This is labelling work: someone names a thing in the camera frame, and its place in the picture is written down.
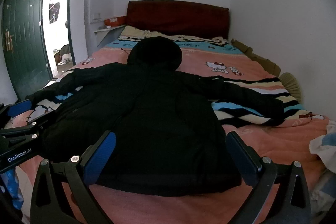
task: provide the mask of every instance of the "dark red headboard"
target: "dark red headboard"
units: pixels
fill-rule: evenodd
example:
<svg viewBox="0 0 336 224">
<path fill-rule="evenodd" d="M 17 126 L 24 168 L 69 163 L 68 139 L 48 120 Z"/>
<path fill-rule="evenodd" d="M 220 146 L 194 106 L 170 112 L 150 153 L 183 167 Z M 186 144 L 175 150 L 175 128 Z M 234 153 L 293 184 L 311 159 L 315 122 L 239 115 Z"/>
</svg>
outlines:
<svg viewBox="0 0 336 224">
<path fill-rule="evenodd" d="M 165 35 L 227 38 L 229 9 L 176 0 L 130 1 L 126 24 Z"/>
</svg>

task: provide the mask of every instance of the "pink blanket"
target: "pink blanket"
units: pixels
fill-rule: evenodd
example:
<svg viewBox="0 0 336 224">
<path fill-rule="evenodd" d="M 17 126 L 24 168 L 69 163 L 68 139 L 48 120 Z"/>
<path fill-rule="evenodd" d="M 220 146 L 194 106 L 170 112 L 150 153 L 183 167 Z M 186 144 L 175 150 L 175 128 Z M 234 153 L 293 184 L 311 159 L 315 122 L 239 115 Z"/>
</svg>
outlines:
<svg viewBox="0 0 336 224">
<path fill-rule="evenodd" d="M 182 49 L 183 61 L 181 71 L 201 76 L 221 75 L 207 65 L 223 63 L 226 67 L 235 67 L 243 75 L 231 73 L 224 77 L 243 80 L 260 80 L 271 78 L 263 68 L 244 55 L 217 54 L 194 49 Z M 127 53 L 118 48 L 103 48 L 93 54 L 93 60 L 76 67 L 98 67 L 106 63 L 126 63 Z M 24 113 L 14 120 L 15 126 L 26 122 L 29 113 Z M 233 126 L 223 125 L 226 132 L 236 130 L 247 145 L 252 146 L 260 156 L 268 156 L 274 162 L 290 164 L 294 160 L 302 163 L 308 187 L 312 189 L 324 170 L 323 163 L 309 152 L 310 140 L 326 134 L 326 125 L 329 119 L 302 118 L 288 121 L 282 127 L 261 127 L 249 125 L 236 129 Z M 34 183 L 38 164 L 41 157 L 37 156 L 20 167 L 27 173 L 31 183 Z M 75 216 L 85 223 L 78 207 L 70 199 L 70 190 L 64 184 L 68 199 Z M 184 197 L 160 197 L 142 194 L 126 193 L 100 185 L 91 185 L 90 190 L 115 224 L 218 224 L 227 223 L 237 212 L 247 198 L 251 187 L 243 184 L 224 193 L 205 194 Z M 275 197 L 277 186 L 268 198 L 257 223 L 263 221 Z"/>
</svg>

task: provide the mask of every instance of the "orange box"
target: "orange box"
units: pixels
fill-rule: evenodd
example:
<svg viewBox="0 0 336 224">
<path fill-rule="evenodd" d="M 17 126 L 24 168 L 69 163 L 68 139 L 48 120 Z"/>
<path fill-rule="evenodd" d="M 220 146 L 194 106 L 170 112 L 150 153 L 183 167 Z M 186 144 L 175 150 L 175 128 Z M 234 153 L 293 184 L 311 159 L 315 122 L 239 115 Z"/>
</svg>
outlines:
<svg viewBox="0 0 336 224">
<path fill-rule="evenodd" d="M 117 27 L 120 25 L 124 25 L 126 22 L 126 16 L 123 17 L 112 17 L 104 20 L 104 24 L 106 26 Z"/>
</svg>

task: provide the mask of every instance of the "silver screw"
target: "silver screw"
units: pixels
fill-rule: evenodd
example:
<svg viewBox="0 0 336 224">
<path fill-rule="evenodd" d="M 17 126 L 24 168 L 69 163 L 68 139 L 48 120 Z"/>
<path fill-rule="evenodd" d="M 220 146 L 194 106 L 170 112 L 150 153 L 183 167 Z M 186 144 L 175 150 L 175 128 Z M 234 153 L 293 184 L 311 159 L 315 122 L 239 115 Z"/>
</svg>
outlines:
<svg viewBox="0 0 336 224">
<path fill-rule="evenodd" d="M 48 160 L 47 160 L 47 159 L 44 159 L 44 160 L 41 161 L 41 165 L 42 165 L 42 166 L 45 166 L 47 163 L 48 163 Z"/>
<path fill-rule="evenodd" d="M 301 163 L 300 163 L 299 161 L 297 161 L 297 160 L 294 162 L 294 165 L 295 165 L 296 167 L 298 167 L 298 168 L 301 167 Z"/>
<path fill-rule="evenodd" d="M 270 164 L 272 160 L 269 157 L 263 157 L 262 161 L 266 164 Z"/>
<path fill-rule="evenodd" d="M 78 162 L 78 161 L 79 161 L 79 156 L 73 156 L 73 157 L 71 158 L 71 161 L 72 161 L 72 162 Z"/>
</svg>

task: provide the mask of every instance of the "door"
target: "door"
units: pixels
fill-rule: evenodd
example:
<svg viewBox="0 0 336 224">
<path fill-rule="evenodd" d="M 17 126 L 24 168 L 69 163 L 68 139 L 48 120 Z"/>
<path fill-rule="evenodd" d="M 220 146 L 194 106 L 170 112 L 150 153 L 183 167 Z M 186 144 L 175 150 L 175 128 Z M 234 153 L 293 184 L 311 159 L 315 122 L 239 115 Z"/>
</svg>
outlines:
<svg viewBox="0 0 336 224">
<path fill-rule="evenodd" d="M 4 0 L 4 56 L 9 77 L 20 100 L 51 80 L 40 11 L 41 0 Z"/>
</svg>

